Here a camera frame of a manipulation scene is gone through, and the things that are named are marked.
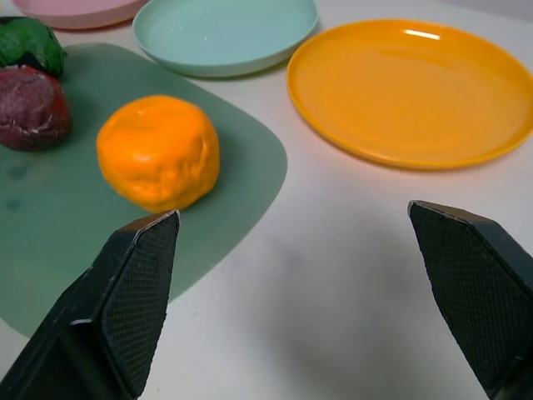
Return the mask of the dark red dough ball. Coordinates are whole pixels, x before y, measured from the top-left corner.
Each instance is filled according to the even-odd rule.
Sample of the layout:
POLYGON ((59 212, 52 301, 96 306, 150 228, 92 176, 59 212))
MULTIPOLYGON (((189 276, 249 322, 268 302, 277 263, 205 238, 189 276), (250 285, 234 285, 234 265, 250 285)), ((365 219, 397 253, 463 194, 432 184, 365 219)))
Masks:
POLYGON ((57 79, 27 66, 0 69, 0 145, 41 151, 71 133, 71 108, 57 79))

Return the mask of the green dough ball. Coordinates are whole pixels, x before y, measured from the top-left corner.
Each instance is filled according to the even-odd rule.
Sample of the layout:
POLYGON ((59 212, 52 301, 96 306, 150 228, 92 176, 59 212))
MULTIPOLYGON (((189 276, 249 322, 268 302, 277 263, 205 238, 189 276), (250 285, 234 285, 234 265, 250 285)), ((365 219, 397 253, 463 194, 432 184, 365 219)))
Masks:
POLYGON ((52 29, 40 20, 0 17, 0 68, 28 66, 59 78, 66 56, 52 29))

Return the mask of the orange dough ball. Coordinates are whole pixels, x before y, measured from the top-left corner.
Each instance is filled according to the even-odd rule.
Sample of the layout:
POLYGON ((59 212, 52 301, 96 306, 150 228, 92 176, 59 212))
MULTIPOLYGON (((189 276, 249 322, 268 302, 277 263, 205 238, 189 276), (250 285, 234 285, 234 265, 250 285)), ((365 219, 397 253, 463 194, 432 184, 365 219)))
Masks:
POLYGON ((96 151, 109 186, 150 213, 191 206, 215 187, 220 172, 210 118, 167 95, 141 97, 116 110, 99 130, 96 151))

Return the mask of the green mat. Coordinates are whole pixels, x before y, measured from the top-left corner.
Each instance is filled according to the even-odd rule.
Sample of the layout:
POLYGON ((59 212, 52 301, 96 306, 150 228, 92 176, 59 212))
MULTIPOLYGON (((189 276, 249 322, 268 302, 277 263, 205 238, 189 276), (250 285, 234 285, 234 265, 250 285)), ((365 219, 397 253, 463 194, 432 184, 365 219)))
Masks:
POLYGON ((268 127, 123 47, 68 47, 61 84, 72 109, 70 138, 45 152, 0 146, 0 319, 25 337, 108 237, 145 214, 106 184, 97 163, 97 133, 122 105, 153 94, 181 98, 208 115, 219 137, 217 184, 181 213, 173 298, 249 233, 286 176, 285 149, 268 127))

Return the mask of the orange plate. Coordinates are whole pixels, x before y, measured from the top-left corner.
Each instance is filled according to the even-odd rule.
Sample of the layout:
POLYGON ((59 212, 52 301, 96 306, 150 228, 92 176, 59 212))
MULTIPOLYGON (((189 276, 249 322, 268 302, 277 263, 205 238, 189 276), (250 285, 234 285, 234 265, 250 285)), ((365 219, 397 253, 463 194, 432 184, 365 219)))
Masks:
POLYGON ((325 140, 395 168, 466 168, 533 137, 533 74, 501 47, 434 23, 326 30, 295 51, 286 84, 325 140))

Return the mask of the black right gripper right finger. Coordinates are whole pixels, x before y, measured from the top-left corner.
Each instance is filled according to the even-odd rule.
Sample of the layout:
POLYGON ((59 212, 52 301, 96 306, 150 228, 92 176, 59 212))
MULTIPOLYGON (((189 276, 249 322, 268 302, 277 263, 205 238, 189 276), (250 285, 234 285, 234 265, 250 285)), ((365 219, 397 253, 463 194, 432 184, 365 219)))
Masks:
POLYGON ((489 400, 533 400, 533 257, 498 223, 413 200, 431 291, 489 400))

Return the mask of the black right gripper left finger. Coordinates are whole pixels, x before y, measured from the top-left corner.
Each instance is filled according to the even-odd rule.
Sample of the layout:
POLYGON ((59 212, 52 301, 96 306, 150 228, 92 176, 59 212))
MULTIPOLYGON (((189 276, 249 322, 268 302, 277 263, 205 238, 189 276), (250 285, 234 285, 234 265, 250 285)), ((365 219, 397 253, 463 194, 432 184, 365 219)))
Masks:
POLYGON ((177 210, 116 230, 0 381, 0 400, 138 400, 167 315, 177 210))

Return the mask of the pink plate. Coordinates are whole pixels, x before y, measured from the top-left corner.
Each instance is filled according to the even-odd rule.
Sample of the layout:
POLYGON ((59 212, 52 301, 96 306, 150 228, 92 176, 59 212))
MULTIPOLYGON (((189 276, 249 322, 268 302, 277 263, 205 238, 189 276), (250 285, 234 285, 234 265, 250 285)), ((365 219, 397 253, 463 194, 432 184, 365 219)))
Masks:
POLYGON ((11 0, 24 15, 56 29, 104 28, 135 17, 150 0, 11 0))

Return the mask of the light green plate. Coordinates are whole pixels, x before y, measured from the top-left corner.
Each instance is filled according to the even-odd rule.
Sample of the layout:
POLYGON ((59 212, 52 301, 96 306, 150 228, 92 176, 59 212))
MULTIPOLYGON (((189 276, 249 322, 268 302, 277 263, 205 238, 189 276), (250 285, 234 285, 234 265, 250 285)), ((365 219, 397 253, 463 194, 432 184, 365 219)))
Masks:
POLYGON ((315 0, 150 0, 132 29, 139 48, 163 67, 229 78, 288 59, 318 20, 315 0))

